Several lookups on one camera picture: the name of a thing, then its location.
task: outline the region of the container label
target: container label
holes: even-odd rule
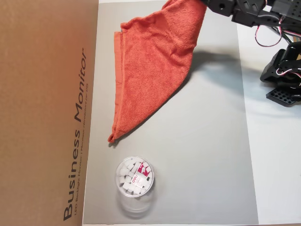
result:
[[[145,170],[143,163],[141,163],[136,173],[134,174],[131,182],[137,187],[143,188],[144,184],[147,183],[146,179],[148,174],[149,173]]]

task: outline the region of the white table surface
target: white table surface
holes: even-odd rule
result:
[[[141,0],[99,0],[126,1]],[[273,88],[259,80],[258,72],[250,73],[250,69],[262,71],[287,43],[283,40],[274,47],[263,48],[254,40],[255,27],[238,24],[237,28],[259,224],[299,223],[301,105],[285,108],[267,100],[265,95]],[[263,36],[273,35],[262,32]]]

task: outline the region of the black robot bracket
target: black robot bracket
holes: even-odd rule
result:
[[[213,12],[232,16],[232,21],[253,27],[265,25],[282,37],[301,34],[301,0],[202,0]],[[263,8],[271,6],[270,12]],[[301,42],[292,42],[287,49],[279,50],[265,67],[260,80],[274,83],[276,88],[266,97],[283,106],[301,101]]]

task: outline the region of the brown cardboard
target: brown cardboard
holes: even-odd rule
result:
[[[97,11],[98,0],[1,1],[0,225],[82,224]]]

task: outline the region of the orange towel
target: orange towel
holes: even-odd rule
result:
[[[169,0],[162,10],[122,23],[122,32],[115,32],[110,143],[143,122],[179,88],[189,71],[205,11],[200,0]]]

